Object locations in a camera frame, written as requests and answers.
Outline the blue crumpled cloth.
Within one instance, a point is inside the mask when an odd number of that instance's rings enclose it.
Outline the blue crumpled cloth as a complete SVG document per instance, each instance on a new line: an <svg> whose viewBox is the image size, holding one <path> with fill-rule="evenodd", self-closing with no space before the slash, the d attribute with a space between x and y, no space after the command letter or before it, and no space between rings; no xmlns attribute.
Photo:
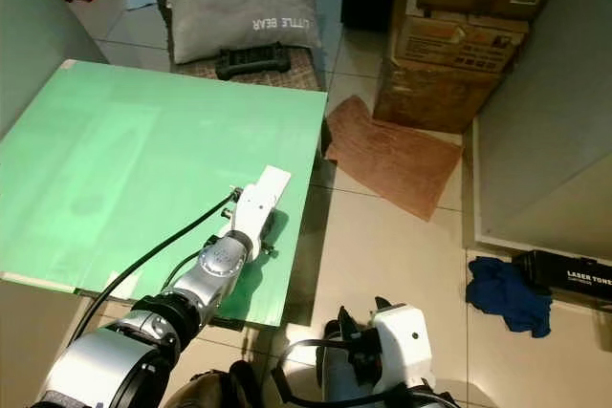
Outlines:
<svg viewBox="0 0 612 408"><path fill-rule="evenodd" d="M543 338L551 333L552 297L532 289L523 273L508 261L477 258L468 262L471 281L465 300L478 311L502 316L512 333L531 333Z"/></svg>

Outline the dark brown cardboard box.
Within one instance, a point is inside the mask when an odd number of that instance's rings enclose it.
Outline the dark brown cardboard box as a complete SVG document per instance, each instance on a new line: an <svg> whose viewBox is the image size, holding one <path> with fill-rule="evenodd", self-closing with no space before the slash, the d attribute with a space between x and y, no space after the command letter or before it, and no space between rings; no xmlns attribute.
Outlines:
<svg viewBox="0 0 612 408"><path fill-rule="evenodd" d="M382 59L373 118L424 130L462 134L476 119L502 75Z"/></svg>

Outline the orange printed cardboard box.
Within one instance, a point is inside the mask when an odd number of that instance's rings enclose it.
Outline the orange printed cardboard box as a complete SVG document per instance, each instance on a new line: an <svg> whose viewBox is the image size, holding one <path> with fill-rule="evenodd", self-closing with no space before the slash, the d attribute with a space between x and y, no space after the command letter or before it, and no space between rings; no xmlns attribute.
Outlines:
<svg viewBox="0 0 612 408"><path fill-rule="evenodd" d="M398 11L392 18L394 57L499 75L506 71L530 24L463 13Z"/></svg>

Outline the grey little bear pillow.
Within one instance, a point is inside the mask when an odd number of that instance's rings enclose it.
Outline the grey little bear pillow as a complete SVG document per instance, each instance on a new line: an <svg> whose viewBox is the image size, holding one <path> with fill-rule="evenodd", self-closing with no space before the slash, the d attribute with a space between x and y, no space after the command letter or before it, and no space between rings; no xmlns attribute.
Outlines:
<svg viewBox="0 0 612 408"><path fill-rule="evenodd" d="M175 63L280 44L322 46L316 0L167 0Z"/></svg>

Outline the black laser toner box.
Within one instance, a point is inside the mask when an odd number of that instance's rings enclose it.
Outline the black laser toner box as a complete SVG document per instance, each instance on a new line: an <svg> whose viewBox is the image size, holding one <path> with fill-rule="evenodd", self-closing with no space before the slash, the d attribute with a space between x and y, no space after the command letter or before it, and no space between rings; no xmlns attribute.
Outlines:
<svg viewBox="0 0 612 408"><path fill-rule="evenodd" d="M535 249L513 256L512 263L537 289L570 291L612 302L612 267L596 259Z"/></svg>

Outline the grey white cabinet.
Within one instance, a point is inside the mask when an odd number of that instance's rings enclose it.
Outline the grey white cabinet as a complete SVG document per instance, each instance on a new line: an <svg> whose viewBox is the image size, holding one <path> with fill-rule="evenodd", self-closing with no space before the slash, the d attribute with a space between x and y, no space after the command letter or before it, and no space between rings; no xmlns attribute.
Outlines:
<svg viewBox="0 0 612 408"><path fill-rule="evenodd" d="M481 244L612 261L612 0L550 0L478 115Z"/></svg>

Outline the brown floor cloth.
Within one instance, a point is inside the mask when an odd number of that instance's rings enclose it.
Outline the brown floor cloth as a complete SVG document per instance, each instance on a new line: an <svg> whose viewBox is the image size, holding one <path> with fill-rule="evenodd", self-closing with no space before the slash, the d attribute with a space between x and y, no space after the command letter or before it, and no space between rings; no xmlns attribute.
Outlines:
<svg viewBox="0 0 612 408"><path fill-rule="evenodd" d="M325 125L331 144L324 159L417 219L432 220L462 146L374 119L359 97L334 108Z"/></svg>

